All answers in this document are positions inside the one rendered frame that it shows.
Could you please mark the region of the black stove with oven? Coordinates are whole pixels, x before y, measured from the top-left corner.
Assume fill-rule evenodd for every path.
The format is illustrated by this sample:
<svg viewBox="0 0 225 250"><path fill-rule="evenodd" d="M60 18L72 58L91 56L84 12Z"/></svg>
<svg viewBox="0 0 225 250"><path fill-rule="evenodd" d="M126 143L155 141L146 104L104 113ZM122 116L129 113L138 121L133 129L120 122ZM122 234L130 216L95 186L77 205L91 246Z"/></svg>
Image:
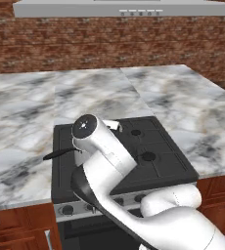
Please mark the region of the black stove with oven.
<svg viewBox="0 0 225 250"><path fill-rule="evenodd" d="M176 143L153 116L121 119L122 131L114 134L132 154L137 166L111 192L111 198L123 198L123 208L139 217L138 194L158 188L192 183L199 174ZM70 124L54 128L53 150L72 147ZM72 171L77 167L71 151L52 160L51 198L63 250L138 250L139 242L99 211L88 211L70 188ZM64 215L65 205L73 207Z"/></svg>

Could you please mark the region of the red-brown wooden cupboard door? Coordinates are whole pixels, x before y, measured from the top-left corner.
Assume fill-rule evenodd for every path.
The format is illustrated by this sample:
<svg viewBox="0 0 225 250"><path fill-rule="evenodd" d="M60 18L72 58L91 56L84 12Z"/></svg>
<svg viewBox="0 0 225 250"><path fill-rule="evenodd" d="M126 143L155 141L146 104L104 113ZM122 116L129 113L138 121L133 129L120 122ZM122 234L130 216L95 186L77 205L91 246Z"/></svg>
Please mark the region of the red-brown wooden cupboard door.
<svg viewBox="0 0 225 250"><path fill-rule="evenodd" d="M200 211L225 234L225 203L203 205Z"/></svg>
<svg viewBox="0 0 225 250"><path fill-rule="evenodd" d="M44 231L47 229L20 230L0 233L0 250L49 250ZM53 250L62 250L59 237L50 230Z"/></svg>

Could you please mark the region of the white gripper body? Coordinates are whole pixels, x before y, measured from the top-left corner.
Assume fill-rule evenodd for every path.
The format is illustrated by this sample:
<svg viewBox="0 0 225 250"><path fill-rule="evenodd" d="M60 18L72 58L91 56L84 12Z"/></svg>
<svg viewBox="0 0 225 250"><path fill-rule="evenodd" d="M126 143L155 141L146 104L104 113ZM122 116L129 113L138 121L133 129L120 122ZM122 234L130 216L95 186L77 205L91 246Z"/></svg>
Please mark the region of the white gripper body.
<svg viewBox="0 0 225 250"><path fill-rule="evenodd" d="M104 123L106 124L106 126L111 129L111 130L116 130L118 132L122 131L122 126L118 121L114 121L114 120L104 120Z"/></svg>

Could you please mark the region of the red-brown wooden drawer front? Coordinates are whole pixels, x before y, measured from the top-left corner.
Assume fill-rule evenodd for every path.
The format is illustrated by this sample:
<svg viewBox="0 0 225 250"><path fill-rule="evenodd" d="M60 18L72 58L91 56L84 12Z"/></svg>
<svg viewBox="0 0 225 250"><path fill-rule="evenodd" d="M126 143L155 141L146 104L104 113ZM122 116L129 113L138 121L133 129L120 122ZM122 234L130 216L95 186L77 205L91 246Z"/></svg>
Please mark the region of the red-brown wooden drawer front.
<svg viewBox="0 0 225 250"><path fill-rule="evenodd" d="M225 203L225 176L200 179L197 188L202 194L202 205Z"/></svg>
<svg viewBox="0 0 225 250"><path fill-rule="evenodd" d="M0 210L0 232L19 229L54 229L56 226L52 203Z"/></svg>

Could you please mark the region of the grey range hood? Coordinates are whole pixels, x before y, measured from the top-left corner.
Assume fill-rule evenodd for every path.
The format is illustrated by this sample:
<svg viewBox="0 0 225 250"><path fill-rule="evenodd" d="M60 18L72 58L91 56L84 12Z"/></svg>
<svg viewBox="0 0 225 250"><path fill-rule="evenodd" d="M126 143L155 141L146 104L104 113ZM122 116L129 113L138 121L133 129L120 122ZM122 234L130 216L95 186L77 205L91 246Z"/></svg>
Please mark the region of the grey range hood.
<svg viewBox="0 0 225 250"><path fill-rule="evenodd" d="M225 16L225 2L211 0L20 0L16 18Z"/></svg>

